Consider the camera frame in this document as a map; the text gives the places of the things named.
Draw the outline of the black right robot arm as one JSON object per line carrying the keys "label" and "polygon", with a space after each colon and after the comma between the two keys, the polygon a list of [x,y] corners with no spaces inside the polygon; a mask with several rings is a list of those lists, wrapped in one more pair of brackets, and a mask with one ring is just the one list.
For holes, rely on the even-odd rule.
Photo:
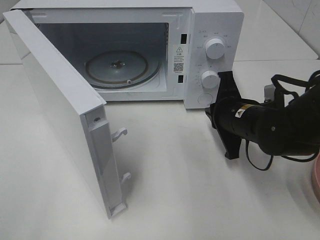
{"label": "black right robot arm", "polygon": [[281,74],[271,78],[272,98],[263,103],[242,98],[232,71],[218,73],[215,103],[205,109],[227,159],[239,157],[242,140],[270,156],[318,155],[320,151],[320,72],[307,81]]}

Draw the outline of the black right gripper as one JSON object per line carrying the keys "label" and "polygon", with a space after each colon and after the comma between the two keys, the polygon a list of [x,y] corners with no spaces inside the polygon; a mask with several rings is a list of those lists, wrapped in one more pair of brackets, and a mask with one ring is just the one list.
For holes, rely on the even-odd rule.
{"label": "black right gripper", "polygon": [[239,158],[242,138],[260,135],[260,104],[241,97],[233,71],[219,72],[216,103],[205,108],[211,125],[217,130],[229,160]]}

